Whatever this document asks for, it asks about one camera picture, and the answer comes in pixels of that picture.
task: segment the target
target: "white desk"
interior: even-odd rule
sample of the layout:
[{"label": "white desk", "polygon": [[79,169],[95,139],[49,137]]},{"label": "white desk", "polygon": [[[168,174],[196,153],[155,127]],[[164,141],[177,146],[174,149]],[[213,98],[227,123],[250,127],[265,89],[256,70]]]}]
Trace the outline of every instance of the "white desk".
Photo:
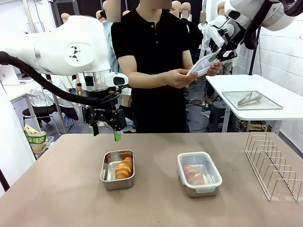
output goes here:
[{"label": "white desk", "polygon": [[[303,119],[303,97],[259,75],[218,75],[206,79],[227,104],[222,132],[227,132],[230,111],[246,121],[274,121],[272,132],[279,133],[282,120]],[[237,110],[222,92],[258,91],[278,103],[282,110]]]},{"label": "white desk", "polygon": [[33,110],[33,107],[30,103],[30,100],[29,100],[29,96],[28,96],[28,93],[33,90],[33,89],[36,89],[38,87],[40,87],[40,85],[35,82],[35,81],[32,81],[32,82],[29,82],[27,84],[23,84],[23,85],[4,85],[3,86],[4,89],[5,89],[5,92],[9,98],[9,100],[12,102],[20,97],[24,97],[26,102],[27,102],[27,106],[28,106],[28,109],[29,109],[29,112],[30,112],[30,115],[34,121],[34,124],[35,124],[35,129],[37,131],[41,131],[40,129],[40,126],[39,126],[39,122],[37,120],[37,117],[35,115],[35,112]]}]

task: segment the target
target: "metal tongs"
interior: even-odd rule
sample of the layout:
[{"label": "metal tongs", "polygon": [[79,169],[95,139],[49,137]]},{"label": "metal tongs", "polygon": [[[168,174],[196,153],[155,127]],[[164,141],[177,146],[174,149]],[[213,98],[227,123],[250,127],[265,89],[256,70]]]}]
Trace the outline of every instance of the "metal tongs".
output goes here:
[{"label": "metal tongs", "polygon": [[256,103],[256,102],[260,101],[260,99],[263,97],[262,95],[258,95],[254,98],[251,98],[251,96],[252,96],[252,92],[250,92],[246,97],[241,99],[238,102],[238,105],[251,105],[253,103]]}]

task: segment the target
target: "plastic lid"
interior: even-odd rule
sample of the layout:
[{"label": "plastic lid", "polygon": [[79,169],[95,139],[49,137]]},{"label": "plastic lid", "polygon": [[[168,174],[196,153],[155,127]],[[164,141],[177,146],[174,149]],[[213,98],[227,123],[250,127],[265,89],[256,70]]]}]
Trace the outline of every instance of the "plastic lid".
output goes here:
[{"label": "plastic lid", "polygon": [[212,192],[222,178],[209,154],[205,152],[178,155],[178,171],[183,184],[197,192]]}]

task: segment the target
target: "robot logo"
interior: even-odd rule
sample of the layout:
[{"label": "robot logo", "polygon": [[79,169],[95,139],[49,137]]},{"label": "robot logo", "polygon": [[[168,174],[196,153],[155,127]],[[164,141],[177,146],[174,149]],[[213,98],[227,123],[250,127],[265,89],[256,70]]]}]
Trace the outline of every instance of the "robot logo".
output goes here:
[{"label": "robot logo", "polygon": [[75,58],[77,61],[79,61],[77,56],[76,56],[76,53],[81,52],[81,51],[78,51],[76,46],[72,46],[71,48],[73,49],[74,54],[70,55],[70,58]]}]

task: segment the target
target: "wire rack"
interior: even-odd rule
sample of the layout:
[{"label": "wire rack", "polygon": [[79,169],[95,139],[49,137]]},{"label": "wire rack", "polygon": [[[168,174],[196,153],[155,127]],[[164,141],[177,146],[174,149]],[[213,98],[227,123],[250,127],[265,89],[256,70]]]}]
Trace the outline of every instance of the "wire rack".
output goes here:
[{"label": "wire rack", "polygon": [[282,157],[267,132],[251,132],[244,151],[269,201],[277,193],[279,182],[284,182],[298,203],[302,181],[297,179],[296,172],[288,165],[286,158]]}]

